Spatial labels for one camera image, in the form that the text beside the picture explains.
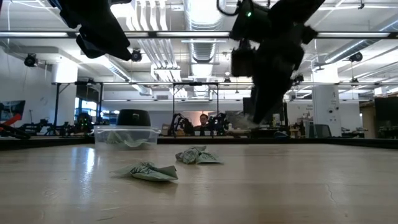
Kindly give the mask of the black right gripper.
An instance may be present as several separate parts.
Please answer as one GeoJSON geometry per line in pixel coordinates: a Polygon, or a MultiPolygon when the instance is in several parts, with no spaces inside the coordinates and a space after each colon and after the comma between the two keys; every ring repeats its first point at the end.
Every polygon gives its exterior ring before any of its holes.
{"type": "Polygon", "coordinates": [[[254,54],[253,123],[259,124],[291,89],[292,73],[298,70],[305,53],[302,45],[315,37],[316,30],[312,27],[293,26],[261,42],[254,54]]]}

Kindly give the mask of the grey office chair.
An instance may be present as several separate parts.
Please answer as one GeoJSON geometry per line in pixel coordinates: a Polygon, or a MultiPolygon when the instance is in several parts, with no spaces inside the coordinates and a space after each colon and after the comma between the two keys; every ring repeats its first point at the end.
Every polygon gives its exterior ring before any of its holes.
{"type": "Polygon", "coordinates": [[[313,135],[315,138],[329,138],[332,137],[330,127],[327,124],[314,124],[313,135]]]}

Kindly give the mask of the person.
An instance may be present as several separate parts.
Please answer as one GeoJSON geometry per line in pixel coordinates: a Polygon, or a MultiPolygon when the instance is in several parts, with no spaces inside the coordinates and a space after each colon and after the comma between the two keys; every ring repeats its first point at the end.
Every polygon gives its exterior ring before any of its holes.
{"type": "Polygon", "coordinates": [[[196,136],[210,136],[213,132],[209,128],[208,115],[200,115],[200,124],[194,127],[194,134],[196,136]]]}

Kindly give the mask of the dark mug green inside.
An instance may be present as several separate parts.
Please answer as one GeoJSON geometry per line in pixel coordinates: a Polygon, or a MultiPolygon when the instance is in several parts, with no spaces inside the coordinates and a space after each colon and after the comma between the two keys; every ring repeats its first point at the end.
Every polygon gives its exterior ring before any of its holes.
{"type": "Polygon", "coordinates": [[[119,111],[118,126],[151,126],[150,115],[146,110],[123,109],[119,111]]]}

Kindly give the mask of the overhead rig bar with lights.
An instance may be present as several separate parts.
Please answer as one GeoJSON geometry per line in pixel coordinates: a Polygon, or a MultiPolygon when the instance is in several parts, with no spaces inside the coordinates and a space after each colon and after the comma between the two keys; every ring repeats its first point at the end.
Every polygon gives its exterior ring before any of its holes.
{"type": "MultiPolygon", "coordinates": [[[[78,32],[72,31],[0,31],[0,38],[5,39],[71,39],[77,37],[78,32]]],[[[229,32],[223,31],[128,31],[128,39],[228,39],[229,32]]],[[[398,32],[327,32],[321,31],[316,39],[398,39],[398,32]]]]}

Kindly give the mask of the clear plastic container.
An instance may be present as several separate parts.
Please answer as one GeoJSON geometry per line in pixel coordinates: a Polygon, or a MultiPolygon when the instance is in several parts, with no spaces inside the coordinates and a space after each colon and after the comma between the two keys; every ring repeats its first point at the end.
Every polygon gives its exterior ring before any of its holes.
{"type": "Polygon", "coordinates": [[[157,145],[160,129],[151,126],[95,126],[95,149],[102,151],[141,151],[157,145]],[[116,131],[124,140],[147,139],[150,144],[131,148],[121,144],[106,144],[105,140],[110,131],[116,131]]]}

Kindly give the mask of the dark cabinet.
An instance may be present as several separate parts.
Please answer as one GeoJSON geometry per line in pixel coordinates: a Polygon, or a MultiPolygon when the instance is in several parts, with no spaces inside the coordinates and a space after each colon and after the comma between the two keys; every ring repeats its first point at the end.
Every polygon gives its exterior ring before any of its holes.
{"type": "Polygon", "coordinates": [[[375,98],[377,137],[398,139],[398,97],[375,98]]]}

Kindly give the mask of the black metal table frame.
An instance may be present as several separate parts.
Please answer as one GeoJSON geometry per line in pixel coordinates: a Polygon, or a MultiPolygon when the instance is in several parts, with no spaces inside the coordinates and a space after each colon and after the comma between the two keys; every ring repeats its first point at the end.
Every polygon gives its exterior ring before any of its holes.
{"type": "MultiPolygon", "coordinates": [[[[30,149],[40,147],[71,146],[93,144],[93,137],[87,138],[43,138],[14,139],[0,138],[0,151],[30,149]]],[[[361,138],[171,138],[157,140],[158,144],[332,144],[342,146],[375,147],[382,149],[398,149],[398,139],[361,139],[361,138]]]]}

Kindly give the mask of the black background rig frame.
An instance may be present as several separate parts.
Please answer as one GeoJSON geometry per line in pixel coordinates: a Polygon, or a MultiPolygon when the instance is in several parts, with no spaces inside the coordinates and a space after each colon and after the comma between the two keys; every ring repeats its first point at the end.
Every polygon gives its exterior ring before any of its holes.
{"type": "Polygon", "coordinates": [[[101,119],[104,83],[88,81],[53,82],[55,108],[53,124],[74,124],[82,112],[91,115],[93,122],[101,119]]]}
{"type": "Polygon", "coordinates": [[[172,134],[172,136],[174,137],[174,138],[176,138],[176,128],[175,128],[175,125],[174,125],[174,121],[175,121],[175,118],[174,118],[174,114],[175,114],[175,94],[176,94],[176,92],[175,92],[175,87],[177,86],[177,85],[180,85],[182,88],[185,86],[185,85],[189,85],[189,86],[203,86],[203,85],[214,85],[215,87],[216,87],[216,95],[217,95],[217,99],[216,99],[216,105],[217,105],[217,112],[216,112],[216,115],[220,112],[220,107],[219,107],[219,83],[218,82],[173,82],[172,83],[172,85],[173,85],[173,98],[172,98],[172,103],[173,103],[173,106],[172,106],[172,113],[173,113],[173,118],[172,118],[172,130],[170,131],[170,133],[172,134]]]}

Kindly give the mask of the silver ceiling air duct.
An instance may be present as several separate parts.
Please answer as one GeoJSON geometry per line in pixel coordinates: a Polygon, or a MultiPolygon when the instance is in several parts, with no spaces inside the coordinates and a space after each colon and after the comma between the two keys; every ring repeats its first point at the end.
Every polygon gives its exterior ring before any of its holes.
{"type": "MultiPolygon", "coordinates": [[[[185,27],[189,31],[216,31],[223,26],[223,15],[217,9],[222,8],[226,0],[183,0],[185,27]]],[[[218,44],[196,42],[190,44],[192,61],[196,63],[211,62],[218,49],[218,44]]]]}

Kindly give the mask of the dark wall screen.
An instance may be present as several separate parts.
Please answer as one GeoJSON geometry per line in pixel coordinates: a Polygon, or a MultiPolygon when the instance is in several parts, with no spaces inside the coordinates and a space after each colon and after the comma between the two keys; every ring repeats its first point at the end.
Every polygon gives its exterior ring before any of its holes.
{"type": "Polygon", "coordinates": [[[25,100],[0,101],[0,121],[12,125],[22,119],[25,100]]]}

